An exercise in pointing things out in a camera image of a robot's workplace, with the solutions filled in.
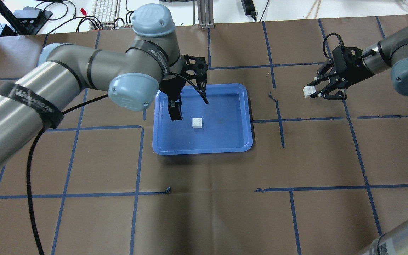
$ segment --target blue tray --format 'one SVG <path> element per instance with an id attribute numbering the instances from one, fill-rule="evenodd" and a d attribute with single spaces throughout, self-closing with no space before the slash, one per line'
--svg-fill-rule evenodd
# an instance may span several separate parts
<path id="1" fill-rule="evenodd" d="M 171 121 L 168 98 L 155 97 L 154 138 L 158 155 L 244 152 L 251 148 L 251 121 L 247 90 L 241 84 L 208 85 L 209 104 L 191 87 L 182 89 L 183 120 Z M 202 118 L 202 128 L 193 129 L 192 118 Z"/>

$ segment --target power adapter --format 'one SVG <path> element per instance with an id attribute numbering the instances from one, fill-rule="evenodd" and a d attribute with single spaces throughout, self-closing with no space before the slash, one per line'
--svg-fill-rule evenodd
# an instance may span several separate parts
<path id="1" fill-rule="evenodd" d="M 245 11 L 245 15 L 246 16 L 250 15 L 251 18 L 253 18 L 253 20 L 256 21 L 257 20 L 256 8 L 254 7 L 253 0 L 241 0 L 241 1 L 242 1 L 243 10 Z"/>

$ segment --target black cable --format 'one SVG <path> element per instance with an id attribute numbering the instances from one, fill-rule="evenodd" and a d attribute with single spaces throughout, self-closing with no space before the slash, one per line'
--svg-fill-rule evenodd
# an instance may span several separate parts
<path id="1" fill-rule="evenodd" d="M 96 20 L 96 24 L 99 28 L 103 29 L 103 24 L 101 23 L 101 21 L 96 17 L 96 16 L 92 16 L 92 15 L 86 15 L 83 18 L 94 18 Z"/>
<path id="2" fill-rule="evenodd" d="M 100 96 L 100 97 L 96 97 L 96 98 L 94 98 L 94 99 L 92 99 L 92 100 L 86 101 L 86 102 L 81 103 L 81 104 L 79 104 L 79 105 L 75 105 L 74 107 L 71 107 L 71 108 L 69 108 L 69 109 L 63 111 L 63 114 L 70 113 L 70 112 L 73 111 L 73 110 L 76 110 L 76 109 L 78 109 L 78 108 L 81 108 L 81 107 L 83 107 L 83 106 L 85 106 L 85 105 L 88 105 L 88 104 L 90 104 L 90 103 L 94 103 L 94 102 L 96 102 L 96 101 L 98 101 L 98 100 L 102 100 L 102 99 L 104 99 L 104 98 L 106 98 L 106 97 L 108 97 L 108 94 L 103 95 L 103 96 Z"/>
<path id="3" fill-rule="evenodd" d="M 75 18 L 77 16 L 77 11 L 76 11 L 77 6 L 72 1 L 69 1 L 69 0 L 63 0 L 63 1 L 71 3 L 73 5 L 73 8 L 75 9 L 75 11 L 73 12 L 72 18 Z"/>
<path id="4" fill-rule="evenodd" d="M 337 33 L 328 34 L 327 36 L 325 36 L 324 42 L 322 43 L 322 50 L 324 51 L 324 55 L 326 58 L 330 58 L 330 57 L 327 55 L 327 51 L 325 50 L 325 43 L 327 42 L 327 39 L 332 35 L 336 36 L 338 38 L 338 42 L 340 43 L 340 46 L 344 47 L 343 39 L 341 38 L 339 34 Z"/>
<path id="5" fill-rule="evenodd" d="M 259 19 L 259 21 L 262 21 L 262 18 L 264 17 L 264 13 L 265 13 L 265 10 L 267 10 L 267 6 L 268 6 L 269 2 L 270 2 L 270 0 L 267 0 L 267 3 L 266 3 L 265 8 L 264 8 L 264 11 L 262 12 L 261 19 Z"/>
<path id="6" fill-rule="evenodd" d="M 128 23 L 128 16 L 130 13 L 133 13 L 134 10 L 129 11 L 127 14 L 125 14 L 125 22 Z"/>
<path id="7" fill-rule="evenodd" d="M 59 26 L 57 26 L 55 29 L 51 30 L 50 32 L 48 32 L 47 34 L 51 34 L 53 31 L 55 31 L 56 29 L 62 27 L 63 25 L 65 25 L 66 23 L 73 21 L 74 19 L 83 19 L 85 17 L 75 17 L 75 18 L 71 18 L 68 21 L 64 21 L 62 24 L 60 24 Z"/>
<path id="8" fill-rule="evenodd" d="M 38 7 L 39 5 L 45 4 L 45 3 L 47 3 L 47 2 L 42 2 L 42 3 L 38 4 L 38 5 L 36 5 L 36 6 L 34 7 L 34 9 L 37 9 L 37 7 Z M 45 11 L 47 10 L 47 8 L 50 7 L 51 5 L 54 5 L 54 4 L 63 4 L 63 5 L 65 5 L 65 13 L 64 13 L 64 15 L 62 15 L 61 17 L 59 17 L 59 18 L 57 18 L 57 19 L 50 19 L 50 18 L 45 17 Z M 67 15 L 67 13 L 68 13 L 68 6 L 67 6 L 64 2 L 49 3 L 49 4 L 42 10 L 42 16 L 44 17 L 44 19 L 46 19 L 46 20 L 48 20 L 48 21 L 58 21 L 58 20 L 62 19 L 63 17 L 65 17 L 65 16 Z"/>
<path id="9" fill-rule="evenodd" d="M 67 114 L 73 110 L 76 110 L 78 108 L 81 108 L 85 105 L 88 105 L 90 103 L 94 103 L 98 100 L 101 100 L 103 98 L 108 97 L 108 94 L 100 96 L 100 97 L 96 97 L 92 100 L 86 101 L 84 103 L 81 103 L 79 105 L 76 105 L 72 108 L 69 108 L 65 111 L 62 112 L 62 114 Z M 34 149 L 37 145 L 37 142 L 39 141 L 40 137 L 42 136 L 42 134 L 44 134 L 44 130 L 42 129 L 37 136 L 35 137 L 33 143 L 31 144 L 31 148 L 29 149 L 29 154 L 28 154 L 28 161 L 26 163 L 26 194 L 27 194 L 27 198 L 28 198 L 28 210 L 29 210 L 29 219 L 31 220 L 31 228 L 33 230 L 33 235 L 34 235 L 34 239 L 37 245 L 37 250 L 39 252 L 40 255 L 44 255 L 44 249 L 42 248 L 42 243 L 40 242 L 40 236 L 39 236 L 39 232 L 37 231 L 37 225 L 35 222 L 35 216 L 34 216 L 34 206 L 33 206 L 33 196 L 32 196 L 32 189 L 31 189 L 31 165 L 32 165 L 32 159 L 33 159 L 33 154 L 34 154 Z"/>
<path id="10" fill-rule="evenodd" d="M 33 206 L 33 194 L 31 190 L 31 163 L 33 159 L 34 149 L 39 141 L 40 137 L 44 133 L 42 129 L 34 139 L 31 148 L 29 149 L 28 154 L 28 162 L 26 163 L 26 192 L 28 197 L 28 209 L 29 209 L 29 219 L 31 220 L 31 227 L 33 229 L 33 235 L 35 239 L 35 243 L 37 245 L 37 250 L 39 251 L 40 255 L 44 255 L 44 249 L 42 248 L 42 243 L 40 242 L 39 232 L 37 231 L 37 225 L 35 223 L 35 216 L 34 216 L 34 206 Z"/>
<path id="11" fill-rule="evenodd" d="M 131 12 L 130 15 L 128 16 L 128 24 L 131 24 L 131 15 L 132 15 L 133 13 L 134 13 L 134 11 Z"/>
<path id="12" fill-rule="evenodd" d="M 124 19 L 119 17 L 119 18 L 117 18 L 117 19 L 114 20 L 113 28 L 116 27 L 116 22 L 117 22 L 118 20 L 121 20 L 122 23 L 123 23 L 124 26 L 125 26 L 125 21 L 124 21 Z"/>
<path id="13" fill-rule="evenodd" d="M 128 0 L 125 0 L 125 9 L 126 9 L 128 12 L 134 12 L 134 10 L 129 10 L 129 9 L 128 9 L 127 3 L 128 3 Z"/>
<path id="14" fill-rule="evenodd" d="M 204 100 L 204 103 L 209 104 L 209 101 L 207 100 L 207 97 L 198 89 L 198 86 L 196 86 L 196 84 L 194 84 L 192 81 L 190 81 L 190 80 L 187 79 L 186 77 L 181 76 L 180 74 L 171 73 L 171 72 L 170 72 L 169 74 L 184 79 L 186 82 L 188 82 L 188 83 L 196 90 L 196 92 L 198 92 L 198 94 L 199 94 L 199 95 L 202 97 L 202 99 Z"/>
<path id="15" fill-rule="evenodd" d="M 91 24 L 92 24 L 92 26 L 94 27 L 94 29 L 95 29 L 95 30 L 98 30 L 98 29 L 97 29 L 97 26 L 98 26 L 97 21 L 95 21 L 95 20 L 93 20 L 93 19 L 89 19 L 89 18 L 84 18 L 84 17 L 83 17 L 83 18 L 81 18 L 80 22 L 78 23 L 78 26 L 77 26 L 77 28 L 76 28 L 76 32 L 79 32 L 79 31 L 80 31 L 80 26 L 81 26 L 81 24 L 82 24 L 85 20 L 90 21 Z"/>

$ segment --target white keyboard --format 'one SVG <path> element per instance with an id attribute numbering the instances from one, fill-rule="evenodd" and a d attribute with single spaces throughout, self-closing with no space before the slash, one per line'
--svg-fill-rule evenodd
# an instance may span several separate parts
<path id="1" fill-rule="evenodd" d="M 96 16 L 103 26 L 113 27 L 119 16 L 120 0 L 94 0 L 91 15 Z"/>

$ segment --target white lego brick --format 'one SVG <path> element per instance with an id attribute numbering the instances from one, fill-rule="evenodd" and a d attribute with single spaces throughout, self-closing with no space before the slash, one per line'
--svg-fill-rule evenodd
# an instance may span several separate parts
<path id="1" fill-rule="evenodd" d="M 201 118 L 193 118 L 192 123 L 193 123 L 193 129 L 202 129 L 203 127 L 203 122 Z"/>
<path id="2" fill-rule="evenodd" d="M 316 86 L 306 86 L 303 88 L 303 94 L 306 97 L 310 97 L 311 94 L 316 93 Z"/>

